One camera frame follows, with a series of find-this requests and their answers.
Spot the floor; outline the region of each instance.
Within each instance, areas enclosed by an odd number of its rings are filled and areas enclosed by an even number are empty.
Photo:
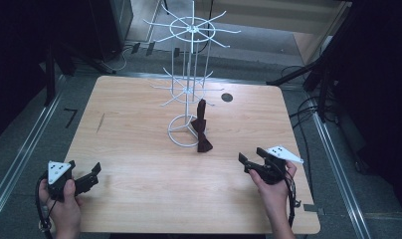
[[[167,1],[170,11],[176,14],[186,12],[188,2]],[[157,14],[156,23],[172,20],[160,8]],[[241,30],[241,33],[220,38],[220,42],[230,45],[230,48],[212,48],[212,81],[262,85],[302,66],[292,33],[224,24],[218,26]],[[167,31],[153,28],[150,40],[164,38],[166,34]],[[170,46],[165,42],[156,43],[154,53],[146,56],[150,40],[140,41],[142,47],[139,52],[130,54],[128,51],[106,64],[111,67],[124,64],[117,71],[119,76],[165,78],[162,67],[170,64]],[[127,47],[136,43],[127,41]],[[77,61],[77,66],[74,77],[59,79],[58,98],[50,108],[42,107],[42,92],[0,137],[0,238],[43,238],[37,229],[33,203],[35,179],[41,168],[45,168],[48,158],[54,161],[65,158],[88,97],[100,75],[80,61]],[[402,210],[391,185],[378,175],[363,175],[356,171],[353,154],[337,124],[331,121],[322,123],[315,114],[297,114],[305,99],[317,96],[317,91],[306,93],[302,82],[303,77],[298,77],[281,85],[281,89],[289,114],[294,114],[294,133],[306,162],[305,170],[321,224],[318,234],[307,237],[402,238]],[[313,106],[314,101],[306,104],[305,107]],[[68,127],[71,113],[65,109],[78,110]],[[328,117],[333,119],[334,114],[328,113]],[[41,127],[35,128],[36,122]],[[83,233],[82,238],[108,236]]]

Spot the human hand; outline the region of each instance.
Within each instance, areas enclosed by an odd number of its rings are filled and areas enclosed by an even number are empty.
[[[40,200],[46,203],[50,217],[56,225],[56,238],[78,238],[81,231],[81,200],[75,197],[75,182],[69,179],[64,187],[64,202],[50,198],[47,179],[43,179],[39,187]]]
[[[292,181],[297,172],[297,167],[290,161],[287,161],[286,167],[288,168],[286,178]],[[256,170],[250,170],[250,175],[263,199],[275,238],[295,238],[288,222],[287,201],[289,190],[285,181],[282,180],[270,185],[261,178]]]

